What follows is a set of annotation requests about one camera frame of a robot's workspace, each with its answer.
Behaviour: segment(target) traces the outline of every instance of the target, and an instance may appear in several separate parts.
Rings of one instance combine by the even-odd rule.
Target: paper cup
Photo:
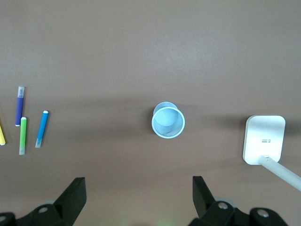
[[[154,109],[151,125],[159,137],[171,139],[182,133],[185,118],[176,105],[162,102]]]

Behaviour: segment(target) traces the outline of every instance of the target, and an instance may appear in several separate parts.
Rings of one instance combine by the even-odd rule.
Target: purple marker
[[[23,100],[24,100],[24,87],[19,86],[18,90],[18,100],[17,100],[17,110],[16,110],[16,120],[15,125],[21,125],[22,111],[23,111]]]

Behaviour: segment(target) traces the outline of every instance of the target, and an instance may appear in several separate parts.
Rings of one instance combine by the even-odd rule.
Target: white pole
[[[301,191],[301,177],[291,172],[289,169],[285,168],[268,156],[260,156],[259,164]]]

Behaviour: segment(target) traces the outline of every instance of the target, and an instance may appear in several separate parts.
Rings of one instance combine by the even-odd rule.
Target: green marker
[[[27,118],[21,118],[21,131],[20,131],[20,149],[19,155],[25,154],[25,142],[26,142],[26,126],[27,126]]]

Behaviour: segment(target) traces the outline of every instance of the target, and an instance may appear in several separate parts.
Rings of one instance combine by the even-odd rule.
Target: marker
[[[25,154],[27,118],[21,118],[19,155]]]
[[[5,138],[1,129],[1,125],[0,125],[0,145],[5,145]]]
[[[21,124],[21,117],[22,117],[22,111],[23,111],[23,100],[24,100],[24,87],[19,86],[17,109],[16,109],[16,120],[15,120],[16,126],[20,126],[20,124]]]
[[[37,138],[37,142],[36,142],[36,148],[41,147],[41,143],[42,143],[42,139],[43,139],[43,136],[44,136],[48,115],[49,115],[48,111],[43,111],[42,119],[41,119],[41,123],[40,123],[40,128],[39,128],[39,132],[38,132],[38,138]]]

